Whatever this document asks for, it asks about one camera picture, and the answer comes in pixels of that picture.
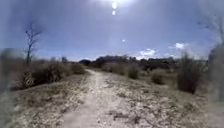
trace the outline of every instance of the blue sky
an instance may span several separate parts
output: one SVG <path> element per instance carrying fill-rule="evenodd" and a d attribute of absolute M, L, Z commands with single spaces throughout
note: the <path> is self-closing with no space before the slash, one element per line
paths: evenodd
<path fill-rule="evenodd" d="M 0 47 L 25 49 L 24 28 L 44 28 L 36 55 L 72 60 L 128 54 L 138 58 L 206 56 L 213 33 L 198 0 L 0 0 Z"/>

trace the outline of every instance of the bush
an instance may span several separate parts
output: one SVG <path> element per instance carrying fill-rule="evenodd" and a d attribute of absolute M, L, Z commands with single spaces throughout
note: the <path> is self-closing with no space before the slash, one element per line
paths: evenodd
<path fill-rule="evenodd" d="M 125 74 L 125 68 L 123 64 L 107 63 L 102 68 L 103 71 L 112 72 L 120 75 Z"/>
<path fill-rule="evenodd" d="M 138 78 L 139 69 L 136 65 L 132 65 L 128 68 L 128 77 L 132 79 Z"/>
<path fill-rule="evenodd" d="M 11 90 L 23 90 L 40 84 L 52 83 L 70 75 L 70 66 L 60 62 L 46 61 L 42 64 L 31 63 L 30 67 L 18 74 L 18 84 L 10 87 Z"/>
<path fill-rule="evenodd" d="M 59 62 L 46 63 L 31 72 L 34 78 L 34 86 L 59 81 L 67 73 Z"/>
<path fill-rule="evenodd" d="M 151 73 L 152 82 L 155 83 L 155 84 L 164 84 L 164 81 L 163 81 L 163 74 L 164 73 L 165 73 L 165 71 L 162 70 L 162 69 L 153 70 L 152 73 Z"/>
<path fill-rule="evenodd" d="M 85 73 L 84 67 L 79 63 L 71 64 L 71 71 L 73 74 L 84 74 Z"/>
<path fill-rule="evenodd" d="M 204 66 L 201 62 L 185 54 L 179 62 L 177 73 L 178 89 L 194 94 L 203 74 L 203 68 Z"/>

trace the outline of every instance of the white cloud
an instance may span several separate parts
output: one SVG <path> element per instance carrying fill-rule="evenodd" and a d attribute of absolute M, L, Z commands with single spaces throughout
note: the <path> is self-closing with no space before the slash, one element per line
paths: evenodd
<path fill-rule="evenodd" d="M 176 43 L 174 46 L 169 46 L 170 49 L 178 49 L 178 50 L 184 50 L 188 46 L 188 43 Z"/>
<path fill-rule="evenodd" d="M 173 58 L 176 57 L 175 55 L 173 55 L 173 54 L 169 54 L 169 53 L 166 53 L 164 56 L 165 56 L 165 57 L 173 57 Z"/>
<path fill-rule="evenodd" d="M 148 59 L 149 57 L 152 57 L 153 55 L 155 55 L 156 50 L 153 49 L 146 49 L 144 51 L 140 51 L 140 55 L 136 56 L 137 60 L 140 59 Z"/>
<path fill-rule="evenodd" d="M 156 53 L 156 51 L 152 50 L 152 49 L 147 49 L 145 51 L 140 51 L 140 54 L 142 56 L 153 56 L 155 53 Z"/>
<path fill-rule="evenodd" d="M 188 46 L 187 43 L 176 43 L 176 44 L 175 44 L 175 48 L 176 48 L 176 49 L 180 49 L 180 50 L 185 49 L 187 46 Z"/>

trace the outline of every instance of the distant tree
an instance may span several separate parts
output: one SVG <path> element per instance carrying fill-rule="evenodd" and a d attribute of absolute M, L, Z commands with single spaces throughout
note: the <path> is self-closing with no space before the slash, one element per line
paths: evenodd
<path fill-rule="evenodd" d="M 61 58 L 61 62 L 64 63 L 64 64 L 66 64 L 66 63 L 68 63 L 68 59 L 65 56 L 63 56 Z"/>
<path fill-rule="evenodd" d="M 79 63 L 81 63 L 81 64 L 83 64 L 85 66 L 90 66 L 91 61 L 87 60 L 87 59 L 83 59 L 83 60 L 80 60 Z"/>
<path fill-rule="evenodd" d="M 40 26 L 38 26 L 37 22 L 35 21 L 30 21 L 28 23 L 28 26 L 25 28 L 25 33 L 26 36 L 28 38 L 27 41 L 27 49 L 26 49 L 26 65 L 29 66 L 32 56 L 33 56 L 33 52 L 35 49 L 35 44 L 38 42 L 38 37 L 39 35 L 41 35 L 43 32 L 42 28 L 40 28 Z"/>

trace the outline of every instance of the dirt trail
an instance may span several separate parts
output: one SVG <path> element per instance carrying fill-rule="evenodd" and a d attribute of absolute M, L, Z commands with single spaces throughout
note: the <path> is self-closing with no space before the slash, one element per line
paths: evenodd
<path fill-rule="evenodd" d="M 87 83 L 90 91 L 85 95 L 84 104 L 64 116 L 63 128 L 127 128 L 124 121 L 114 119 L 111 114 L 113 110 L 125 109 L 124 100 L 105 83 L 106 76 L 88 72 L 91 73 Z"/>

